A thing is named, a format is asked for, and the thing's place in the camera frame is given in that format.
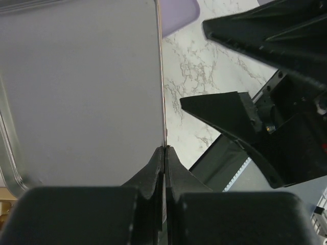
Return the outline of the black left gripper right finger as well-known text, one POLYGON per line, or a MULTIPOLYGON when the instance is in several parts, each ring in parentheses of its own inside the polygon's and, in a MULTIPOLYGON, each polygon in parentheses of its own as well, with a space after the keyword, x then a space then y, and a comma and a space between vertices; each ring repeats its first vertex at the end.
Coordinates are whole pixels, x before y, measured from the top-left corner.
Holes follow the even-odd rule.
POLYGON ((288 192, 212 192, 165 150, 169 244, 319 244, 305 205, 288 192))

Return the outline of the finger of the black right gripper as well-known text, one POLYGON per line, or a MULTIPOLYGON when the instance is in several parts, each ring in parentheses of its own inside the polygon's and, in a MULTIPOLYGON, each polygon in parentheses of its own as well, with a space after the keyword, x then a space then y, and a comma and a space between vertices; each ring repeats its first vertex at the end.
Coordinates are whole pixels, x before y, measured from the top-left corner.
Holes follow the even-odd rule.
POLYGON ((202 28, 208 40, 326 88, 326 1, 272 1, 202 28))

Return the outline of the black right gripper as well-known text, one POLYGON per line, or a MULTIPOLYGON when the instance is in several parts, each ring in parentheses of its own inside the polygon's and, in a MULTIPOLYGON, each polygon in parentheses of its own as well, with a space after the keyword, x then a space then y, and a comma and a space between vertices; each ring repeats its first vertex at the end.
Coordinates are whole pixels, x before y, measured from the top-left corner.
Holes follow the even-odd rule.
POLYGON ((227 92, 183 97, 181 108, 235 142, 271 188, 326 176, 326 114, 322 91, 277 71, 256 95, 227 92))

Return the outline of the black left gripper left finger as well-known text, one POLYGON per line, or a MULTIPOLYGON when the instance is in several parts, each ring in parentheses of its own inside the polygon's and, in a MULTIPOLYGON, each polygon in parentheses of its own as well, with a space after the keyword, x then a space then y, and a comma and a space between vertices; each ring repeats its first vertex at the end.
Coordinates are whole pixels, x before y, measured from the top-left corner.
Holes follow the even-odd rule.
POLYGON ((14 205, 1 244, 158 244, 164 150, 122 186, 38 187, 14 205))

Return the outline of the lilac plastic tray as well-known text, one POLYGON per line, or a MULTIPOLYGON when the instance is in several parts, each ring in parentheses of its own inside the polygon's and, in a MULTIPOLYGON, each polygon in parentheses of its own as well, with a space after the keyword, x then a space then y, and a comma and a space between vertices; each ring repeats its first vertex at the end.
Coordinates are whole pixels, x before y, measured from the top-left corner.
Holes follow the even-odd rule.
POLYGON ((196 21, 200 15, 200 6, 196 0, 162 0, 158 2, 163 38, 196 21))

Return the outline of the silver tin lid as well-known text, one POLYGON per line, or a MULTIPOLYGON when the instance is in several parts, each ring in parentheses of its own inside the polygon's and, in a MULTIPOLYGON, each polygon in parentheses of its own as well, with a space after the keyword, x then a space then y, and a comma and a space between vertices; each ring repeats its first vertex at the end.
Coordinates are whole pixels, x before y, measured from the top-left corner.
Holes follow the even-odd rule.
POLYGON ((158 1, 1 1, 1 174, 119 186, 166 143, 158 1))

